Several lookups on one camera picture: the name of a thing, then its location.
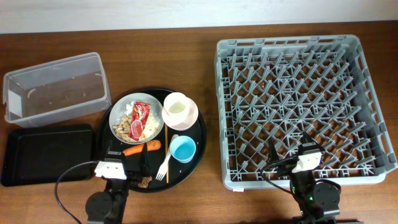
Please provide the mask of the red snack wrapper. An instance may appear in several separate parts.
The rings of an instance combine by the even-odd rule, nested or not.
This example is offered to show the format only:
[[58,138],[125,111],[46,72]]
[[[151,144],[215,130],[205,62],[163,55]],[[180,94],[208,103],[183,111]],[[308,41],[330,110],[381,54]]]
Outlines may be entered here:
[[132,109],[132,119],[129,130],[129,137],[134,141],[139,141],[145,128],[150,114],[150,104],[144,102],[135,102]]

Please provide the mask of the light blue cup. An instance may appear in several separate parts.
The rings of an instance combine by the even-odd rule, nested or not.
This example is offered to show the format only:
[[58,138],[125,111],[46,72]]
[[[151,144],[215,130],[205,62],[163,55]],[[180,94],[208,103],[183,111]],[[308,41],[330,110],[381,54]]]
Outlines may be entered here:
[[196,152],[196,143],[189,136],[178,136],[171,142],[171,155],[179,162],[189,163]]

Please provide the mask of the pink bowl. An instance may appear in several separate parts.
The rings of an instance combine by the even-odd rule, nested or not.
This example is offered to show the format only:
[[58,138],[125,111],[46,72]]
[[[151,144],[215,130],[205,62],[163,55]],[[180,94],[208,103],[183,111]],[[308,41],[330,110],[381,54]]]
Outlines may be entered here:
[[196,105],[196,103],[188,98],[188,105],[189,105],[189,112],[187,117],[185,118],[185,120],[183,120],[181,123],[176,123],[172,120],[172,118],[169,116],[169,114],[167,113],[166,109],[163,108],[162,109],[162,119],[164,121],[164,123],[177,131],[185,131],[188,130],[189,128],[191,128],[195,122],[198,119],[198,115],[199,115],[199,110],[198,107]]

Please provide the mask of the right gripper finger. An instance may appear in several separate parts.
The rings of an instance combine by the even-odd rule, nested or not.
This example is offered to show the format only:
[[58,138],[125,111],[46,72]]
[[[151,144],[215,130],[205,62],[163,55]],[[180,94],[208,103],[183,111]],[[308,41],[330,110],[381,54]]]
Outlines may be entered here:
[[302,133],[302,144],[303,145],[316,145],[317,142],[306,132]]
[[269,145],[268,163],[271,164],[271,163],[279,161],[278,153],[276,151],[275,145],[271,138],[268,139],[268,145]]

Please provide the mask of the cream white cup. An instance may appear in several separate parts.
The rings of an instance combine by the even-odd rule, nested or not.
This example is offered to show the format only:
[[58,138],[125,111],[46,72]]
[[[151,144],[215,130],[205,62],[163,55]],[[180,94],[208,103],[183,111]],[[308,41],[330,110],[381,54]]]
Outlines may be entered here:
[[180,92],[170,93],[165,97],[164,109],[173,119],[185,119],[189,112],[189,100]]

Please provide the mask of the white plastic fork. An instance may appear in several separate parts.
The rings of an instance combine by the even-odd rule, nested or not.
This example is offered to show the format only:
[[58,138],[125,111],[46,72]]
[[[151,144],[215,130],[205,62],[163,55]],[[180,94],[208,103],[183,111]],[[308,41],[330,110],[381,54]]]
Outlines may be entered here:
[[171,155],[172,155],[172,153],[171,153],[171,151],[170,151],[171,143],[172,143],[173,140],[174,140],[175,138],[177,138],[177,137],[178,137],[178,135],[177,135],[177,134],[174,134],[174,135],[172,136],[171,140],[170,140],[169,148],[168,148],[168,150],[167,150],[165,159],[164,159],[163,163],[161,164],[161,166],[159,167],[158,173],[157,173],[156,178],[155,178],[155,179],[158,180],[158,181],[161,181],[161,180],[166,176],[166,173],[167,173],[167,171],[168,171],[168,169],[169,169],[169,159],[170,159],[170,157],[171,157]]

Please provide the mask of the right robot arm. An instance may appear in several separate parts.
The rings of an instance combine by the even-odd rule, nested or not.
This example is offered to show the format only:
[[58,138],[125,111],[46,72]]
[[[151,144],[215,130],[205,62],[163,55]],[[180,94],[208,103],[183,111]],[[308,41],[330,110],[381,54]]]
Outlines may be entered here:
[[268,140],[269,157],[260,174],[264,177],[267,169],[276,169],[278,177],[290,179],[289,189],[298,203],[301,215],[293,217],[293,223],[336,223],[340,214],[339,202],[341,186],[326,179],[315,179],[313,170],[317,168],[326,152],[325,148],[303,132],[301,143],[295,155],[279,159],[273,141]]

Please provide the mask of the orange carrot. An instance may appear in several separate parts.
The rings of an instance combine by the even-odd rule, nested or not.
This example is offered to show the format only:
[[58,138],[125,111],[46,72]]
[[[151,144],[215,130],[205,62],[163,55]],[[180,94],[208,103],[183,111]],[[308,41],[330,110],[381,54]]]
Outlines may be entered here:
[[156,151],[161,148],[161,142],[159,140],[151,140],[146,142],[145,144],[138,144],[133,147],[129,147],[123,150],[123,154],[125,156],[131,156],[134,154],[141,153],[145,145],[147,146],[148,151]]

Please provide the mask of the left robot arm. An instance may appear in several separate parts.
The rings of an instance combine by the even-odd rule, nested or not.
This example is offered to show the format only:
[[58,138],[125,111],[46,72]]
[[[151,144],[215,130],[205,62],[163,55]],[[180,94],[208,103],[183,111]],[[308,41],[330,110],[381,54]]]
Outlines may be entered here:
[[150,177],[147,144],[142,147],[139,170],[126,169],[126,155],[108,149],[104,159],[95,168],[95,176],[106,181],[105,189],[91,195],[85,204],[88,223],[121,223],[130,186]]

